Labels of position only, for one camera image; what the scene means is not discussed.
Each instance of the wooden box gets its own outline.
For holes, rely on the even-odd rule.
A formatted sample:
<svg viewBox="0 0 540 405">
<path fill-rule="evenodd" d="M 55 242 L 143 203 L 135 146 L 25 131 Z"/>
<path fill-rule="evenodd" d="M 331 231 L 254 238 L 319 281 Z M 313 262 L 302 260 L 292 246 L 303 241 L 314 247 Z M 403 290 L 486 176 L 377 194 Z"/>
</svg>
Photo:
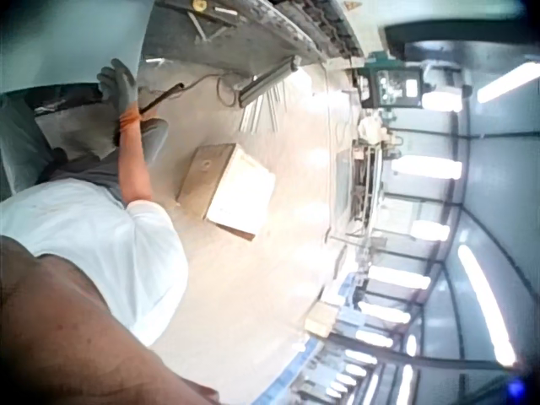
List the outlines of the wooden box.
<svg viewBox="0 0 540 405">
<path fill-rule="evenodd" d="M 253 240 L 264 225 L 275 175 L 237 143 L 197 149 L 177 201 L 235 235 Z"/>
</svg>

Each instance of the floor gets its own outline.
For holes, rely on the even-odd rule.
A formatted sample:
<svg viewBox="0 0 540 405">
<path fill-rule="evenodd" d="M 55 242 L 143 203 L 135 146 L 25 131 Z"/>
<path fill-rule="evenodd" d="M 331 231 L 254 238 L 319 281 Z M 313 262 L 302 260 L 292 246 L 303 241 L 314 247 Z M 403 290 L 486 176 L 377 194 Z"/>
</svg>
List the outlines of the floor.
<svg viewBox="0 0 540 405">
<path fill-rule="evenodd" d="M 305 71 L 312 91 L 286 81 L 278 132 L 272 130 L 267 105 L 256 133 L 239 132 L 242 111 L 220 104 L 213 78 L 158 110 L 170 132 L 150 171 L 156 199 L 184 245 L 190 278 L 170 327 L 152 349 L 173 371 L 216 388 L 230 404 L 253 401 L 298 353 L 295 343 L 304 339 L 305 314 L 332 279 L 343 247 L 335 240 L 325 243 L 325 235 L 329 229 L 339 234 L 348 223 L 354 114 L 340 90 L 350 86 L 344 73 L 325 73 L 319 66 Z M 149 64 L 141 66 L 139 85 L 156 95 L 209 72 L 184 63 Z M 80 133 L 84 120 L 96 134 L 111 129 L 104 106 L 73 114 L 42 117 L 40 124 L 50 138 Z M 79 140 L 70 143 L 75 149 L 94 139 L 85 128 L 86 138 L 76 136 Z M 56 138 L 53 144 L 69 136 Z M 108 138 L 97 138 L 92 148 L 106 154 Z M 240 143 L 277 177 L 267 223 L 252 242 L 191 216 L 176 203 L 196 148 L 230 142 Z"/>
</svg>

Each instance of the gray glove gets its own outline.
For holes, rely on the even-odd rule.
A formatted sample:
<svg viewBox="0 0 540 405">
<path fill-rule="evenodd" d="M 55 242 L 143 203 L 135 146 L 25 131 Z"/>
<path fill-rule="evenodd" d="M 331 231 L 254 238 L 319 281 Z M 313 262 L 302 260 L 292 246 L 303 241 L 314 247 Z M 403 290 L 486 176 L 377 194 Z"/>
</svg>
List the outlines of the gray glove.
<svg viewBox="0 0 540 405">
<path fill-rule="evenodd" d="M 105 66 L 97 78 L 100 81 L 104 100 L 112 101 L 118 116 L 126 112 L 127 107 L 137 103 L 137 81 L 126 65 L 120 60 L 113 59 L 112 67 Z"/>
</svg>

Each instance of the skin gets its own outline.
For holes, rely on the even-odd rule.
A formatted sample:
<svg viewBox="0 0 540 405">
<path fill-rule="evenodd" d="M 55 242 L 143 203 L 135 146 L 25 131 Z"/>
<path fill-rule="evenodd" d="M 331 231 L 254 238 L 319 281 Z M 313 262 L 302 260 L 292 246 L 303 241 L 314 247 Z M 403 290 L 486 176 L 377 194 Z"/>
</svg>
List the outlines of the skin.
<svg viewBox="0 0 540 405">
<path fill-rule="evenodd" d="M 7 237 L 0 248 L 3 393 L 62 405 L 217 403 L 118 323 L 71 262 L 33 257 Z"/>
</svg>

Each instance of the person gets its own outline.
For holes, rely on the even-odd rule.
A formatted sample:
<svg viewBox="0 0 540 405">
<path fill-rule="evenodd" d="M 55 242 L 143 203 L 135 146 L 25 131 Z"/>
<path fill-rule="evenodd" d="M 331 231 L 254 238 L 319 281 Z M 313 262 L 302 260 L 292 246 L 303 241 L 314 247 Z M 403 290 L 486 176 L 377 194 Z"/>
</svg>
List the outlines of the person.
<svg viewBox="0 0 540 405">
<path fill-rule="evenodd" d="M 103 159 L 58 158 L 30 109 L 1 99 L 13 194 L 0 203 L 3 375 L 47 403 L 214 403 L 216 391 L 147 349 L 187 283 L 186 255 L 147 168 L 166 122 L 141 122 L 135 78 L 119 60 L 98 80 L 120 123 L 119 148 Z"/>
</svg>

